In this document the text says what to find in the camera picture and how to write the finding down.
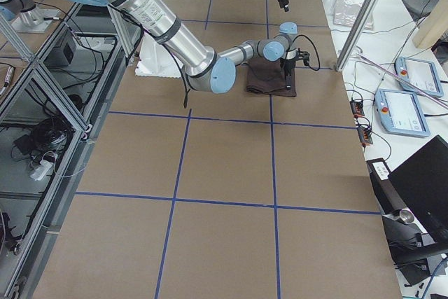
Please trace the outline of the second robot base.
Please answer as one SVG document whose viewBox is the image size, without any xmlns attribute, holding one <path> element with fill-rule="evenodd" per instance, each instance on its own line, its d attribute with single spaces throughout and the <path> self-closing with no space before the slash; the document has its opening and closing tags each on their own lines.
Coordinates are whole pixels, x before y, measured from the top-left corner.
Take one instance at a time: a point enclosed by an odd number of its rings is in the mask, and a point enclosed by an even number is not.
<svg viewBox="0 0 448 299">
<path fill-rule="evenodd" d="M 19 33 L 44 33 L 50 25 L 49 20 L 44 20 L 47 12 L 34 0 L 1 0 L 1 15 Z"/>
</svg>

